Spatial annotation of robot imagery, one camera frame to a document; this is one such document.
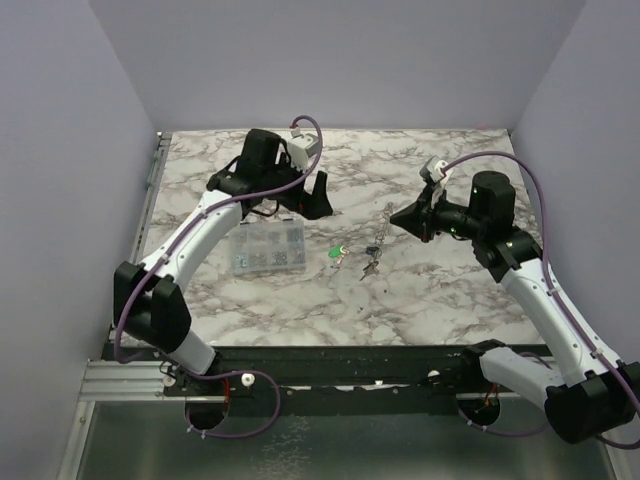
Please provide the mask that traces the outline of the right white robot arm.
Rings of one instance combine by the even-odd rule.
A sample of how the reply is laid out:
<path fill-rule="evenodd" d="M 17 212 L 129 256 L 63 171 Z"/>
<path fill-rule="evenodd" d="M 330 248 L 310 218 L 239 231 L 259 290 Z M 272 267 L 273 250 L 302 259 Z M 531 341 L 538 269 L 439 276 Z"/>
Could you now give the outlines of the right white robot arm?
<path fill-rule="evenodd" d="M 542 262 L 536 240 L 514 221 L 516 192 L 500 172 L 472 179 L 469 203 L 450 202 L 442 180 L 425 187 L 390 221 L 422 242 L 439 234 L 470 241 L 476 260 L 521 306 L 555 359 L 546 368 L 497 340 L 466 349 L 461 383 L 481 391 L 500 384 L 543 410 L 555 433 L 580 443 L 629 423 L 636 415 L 639 365 L 624 362 L 591 327 Z"/>

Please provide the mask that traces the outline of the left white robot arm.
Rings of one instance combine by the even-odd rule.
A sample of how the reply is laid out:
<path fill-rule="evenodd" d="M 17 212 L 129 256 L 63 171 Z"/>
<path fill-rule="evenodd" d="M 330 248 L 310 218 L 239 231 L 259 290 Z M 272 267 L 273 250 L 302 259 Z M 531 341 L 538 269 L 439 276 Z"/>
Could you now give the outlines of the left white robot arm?
<path fill-rule="evenodd" d="M 184 292 L 218 242 L 264 200 L 307 220 L 333 213 L 327 175 L 317 166 L 321 131 L 292 125 L 288 137 L 252 129 L 241 153 L 214 173 L 194 210 L 177 230 L 139 263 L 125 261 L 114 273 L 114 356 L 129 362 L 121 346 L 128 334 L 187 370 L 186 382 L 206 395 L 220 385 L 214 348 L 192 329 Z"/>

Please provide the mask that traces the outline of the green key tag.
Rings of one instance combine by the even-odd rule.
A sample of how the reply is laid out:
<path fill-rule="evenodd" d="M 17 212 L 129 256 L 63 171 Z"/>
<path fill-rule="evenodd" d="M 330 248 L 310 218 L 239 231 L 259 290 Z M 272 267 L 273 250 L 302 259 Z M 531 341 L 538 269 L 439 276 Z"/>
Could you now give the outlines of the green key tag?
<path fill-rule="evenodd" d="M 340 264 L 348 254 L 349 250 L 344 245 L 336 246 L 328 252 L 328 256 L 337 264 Z"/>

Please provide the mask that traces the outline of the large metal key ring disc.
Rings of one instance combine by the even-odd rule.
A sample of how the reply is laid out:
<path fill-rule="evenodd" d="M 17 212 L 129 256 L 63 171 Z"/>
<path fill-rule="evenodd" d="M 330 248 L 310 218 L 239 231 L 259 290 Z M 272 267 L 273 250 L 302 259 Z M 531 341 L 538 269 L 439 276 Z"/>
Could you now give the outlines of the large metal key ring disc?
<path fill-rule="evenodd" d="M 373 259 L 378 259 L 381 255 L 382 246 L 384 245 L 385 237 L 389 229 L 390 217 L 393 214 L 393 210 L 394 203 L 388 202 L 382 211 L 382 224 L 374 237 L 373 253 L 371 254 Z"/>

